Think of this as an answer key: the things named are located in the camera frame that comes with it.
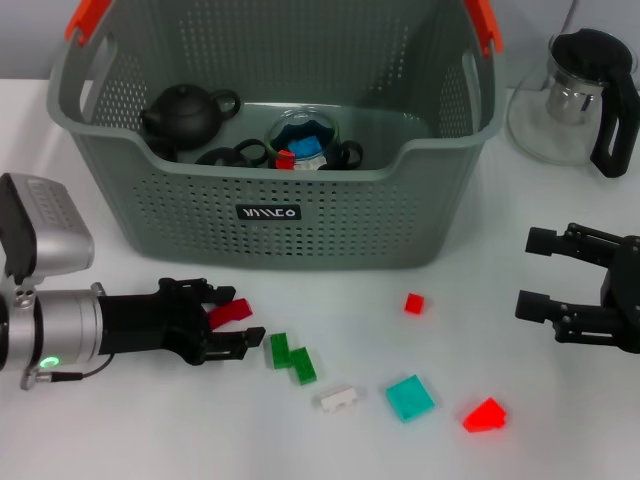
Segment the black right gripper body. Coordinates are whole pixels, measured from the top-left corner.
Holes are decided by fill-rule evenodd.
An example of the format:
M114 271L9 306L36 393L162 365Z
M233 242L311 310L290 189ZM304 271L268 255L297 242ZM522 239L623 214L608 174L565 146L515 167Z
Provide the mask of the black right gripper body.
M607 268L600 289L599 334L628 353L639 353L639 237L598 234Z

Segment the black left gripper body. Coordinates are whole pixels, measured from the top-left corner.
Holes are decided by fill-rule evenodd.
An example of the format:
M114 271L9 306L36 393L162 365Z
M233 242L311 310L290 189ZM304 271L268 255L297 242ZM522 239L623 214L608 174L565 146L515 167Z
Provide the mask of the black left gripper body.
M152 294L103 296L101 355L167 350L187 364L211 359L208 315L211 286L204 279L159 280Z

